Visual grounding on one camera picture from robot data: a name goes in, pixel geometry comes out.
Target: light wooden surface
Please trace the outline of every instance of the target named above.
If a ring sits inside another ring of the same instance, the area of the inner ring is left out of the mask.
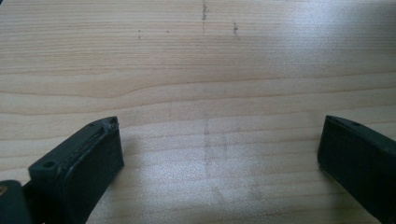
[[[89,223],[377,223],[324,175],[326,114],[396,139],[395,1],[5,0],[0,179],[118,116]]]

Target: wooden table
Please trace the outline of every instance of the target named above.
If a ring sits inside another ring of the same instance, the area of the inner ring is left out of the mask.
[[[118,116],[89,223],[377,223],[318,169],[325,115],[396,139],[396,3],[4,0],[0,179]]]

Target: hole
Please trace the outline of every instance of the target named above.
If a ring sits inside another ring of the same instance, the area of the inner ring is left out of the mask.
[[[6,191],[7,191],[6,185],[0,186],[0,196],[2,196],[4,193],[6,193]]]
[[[54,165],[55,165],[55,161],[46,161],[46,163],[43,164],[45,168],[50,168]]]

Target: table surface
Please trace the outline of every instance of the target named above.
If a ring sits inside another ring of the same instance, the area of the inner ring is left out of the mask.
[[[326,115],[396,139],[396,2],[4,0],[0,179],[118,116],[88,223],[377,223],[318,169]]]

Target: wood grain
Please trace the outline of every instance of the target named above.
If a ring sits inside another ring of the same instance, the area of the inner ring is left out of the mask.
[[[396,139],[396,3],[5,0],[0,179],[118,116],[89,223],[377,223],[318,169],[327,114]]]

